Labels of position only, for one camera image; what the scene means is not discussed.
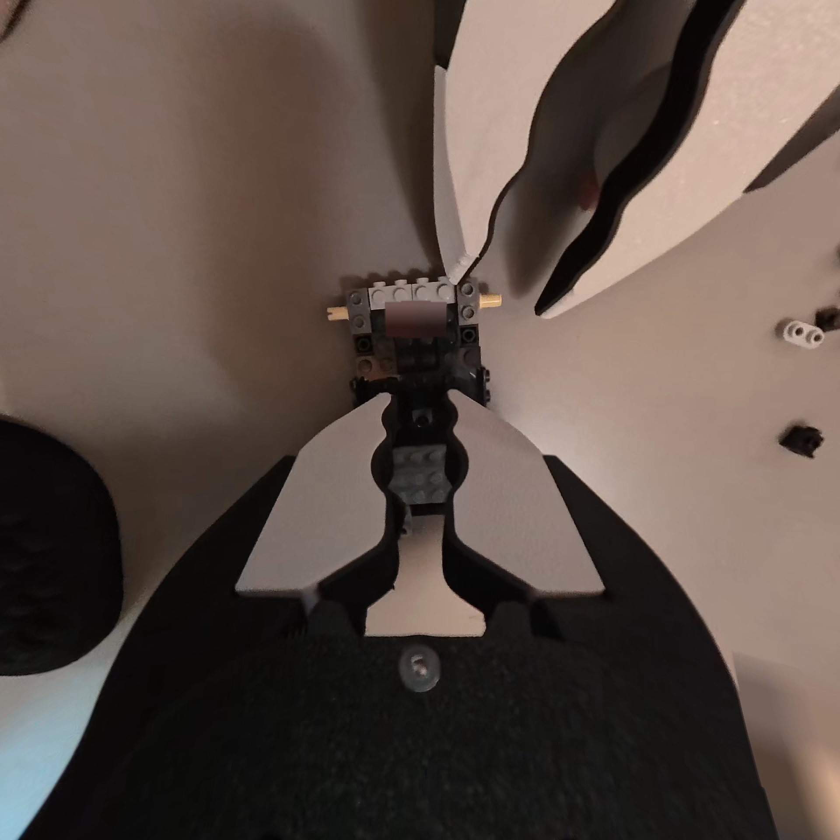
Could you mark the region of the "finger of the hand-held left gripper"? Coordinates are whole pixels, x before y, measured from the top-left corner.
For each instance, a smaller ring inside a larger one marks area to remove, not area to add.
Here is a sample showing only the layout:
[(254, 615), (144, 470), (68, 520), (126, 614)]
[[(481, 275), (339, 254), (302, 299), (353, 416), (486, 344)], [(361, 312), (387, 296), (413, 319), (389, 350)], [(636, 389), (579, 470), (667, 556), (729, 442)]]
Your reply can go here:
[(434, 214), (449, 282), (492, 238), (497, 206), (523, 167), (539, 101), (562, 60), (619, 2), (470, 1), (446, 66), (434, 69)]
[(838, 86), (838, 2), (697, 2), (645, 132), (534, 305), (551, 319), (735, 202)]

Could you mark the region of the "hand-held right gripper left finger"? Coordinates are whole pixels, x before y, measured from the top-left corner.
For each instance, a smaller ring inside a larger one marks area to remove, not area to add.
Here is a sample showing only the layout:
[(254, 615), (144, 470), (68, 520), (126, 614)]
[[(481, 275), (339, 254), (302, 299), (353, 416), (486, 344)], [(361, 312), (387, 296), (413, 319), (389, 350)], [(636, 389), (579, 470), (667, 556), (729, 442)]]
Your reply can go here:
[(364, 635), (368, 610), (393, 588), (399, 565), (392, 399), (373, 397), (303, 446), (237, 580), (239, 595), (291, 597), (306, 613), (335, 603)]

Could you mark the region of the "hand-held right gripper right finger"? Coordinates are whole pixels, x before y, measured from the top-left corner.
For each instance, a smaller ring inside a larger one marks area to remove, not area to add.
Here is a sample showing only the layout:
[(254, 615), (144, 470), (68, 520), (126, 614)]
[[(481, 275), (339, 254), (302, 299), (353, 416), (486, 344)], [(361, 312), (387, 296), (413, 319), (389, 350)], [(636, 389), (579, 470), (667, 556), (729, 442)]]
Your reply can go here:
[(489, 626), (498, 607), (591, 599), (605, 585), (550, 466), (521, 431), (462, 392), (451, 410), (443, 573)]

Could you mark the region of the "black toy brick car chassis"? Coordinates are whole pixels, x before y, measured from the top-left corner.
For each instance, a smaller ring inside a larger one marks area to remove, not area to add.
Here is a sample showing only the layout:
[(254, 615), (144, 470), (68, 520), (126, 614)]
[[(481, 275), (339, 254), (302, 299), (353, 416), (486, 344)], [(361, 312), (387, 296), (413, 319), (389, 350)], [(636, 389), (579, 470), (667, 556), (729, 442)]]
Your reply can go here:
[(445, 276), (377, 280), (348, 290), (327, 307), (327, 320), (346, 322), (353, 343), (353, 406), (392, 398), (389, 490), (412, 516), (442, 512), (452, 482), (445, 472), (450, 423), (447, 394), (490, 403), (490, 373), (480, 349), (480, 314), (501, 296), (472, 279)]

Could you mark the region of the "grey desk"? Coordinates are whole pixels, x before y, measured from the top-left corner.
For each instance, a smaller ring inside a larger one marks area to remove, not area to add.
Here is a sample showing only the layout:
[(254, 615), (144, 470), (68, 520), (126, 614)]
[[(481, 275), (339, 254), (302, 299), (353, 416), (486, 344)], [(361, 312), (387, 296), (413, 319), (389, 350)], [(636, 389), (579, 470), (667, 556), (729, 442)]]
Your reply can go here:
[[(143, 603), (281, 456), (350, 406), (340, 280), (424, 273), (428, 2), (32, 2), (2, 44), (2, 412), (65, 440), (121, 517), (126, 611), (2, 679), (2, 838), (77, 746)], [(838, 293), (838, 134), (551, 322), (505, 296), (493, 405), (652, 546), (747, 677), (838, 837), (838, 347), (777, 340)], [(813, 459), (782, 448), (817, 427)]]

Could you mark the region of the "light grey rounded plate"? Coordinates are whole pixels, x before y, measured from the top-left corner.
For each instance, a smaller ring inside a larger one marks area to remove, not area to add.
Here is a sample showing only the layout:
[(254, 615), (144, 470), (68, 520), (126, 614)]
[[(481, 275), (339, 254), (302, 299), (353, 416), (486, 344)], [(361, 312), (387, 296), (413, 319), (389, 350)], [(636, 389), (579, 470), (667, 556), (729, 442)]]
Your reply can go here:
[(825, 333), (815, 324), (788, 318), (776, 328), (778, 337), (794, 347), (815, 350), (823, 345)]

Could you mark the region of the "black clip brick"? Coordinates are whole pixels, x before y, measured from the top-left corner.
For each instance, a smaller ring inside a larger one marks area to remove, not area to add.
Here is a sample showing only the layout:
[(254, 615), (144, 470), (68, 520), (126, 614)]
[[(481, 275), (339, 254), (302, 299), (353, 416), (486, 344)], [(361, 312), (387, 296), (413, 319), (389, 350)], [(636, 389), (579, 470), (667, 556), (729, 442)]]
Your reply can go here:
[(794, 455), (813, 459), (824, 440), (822, 431), (817, 427), (794, 424), (783, 431), (778, 443)]

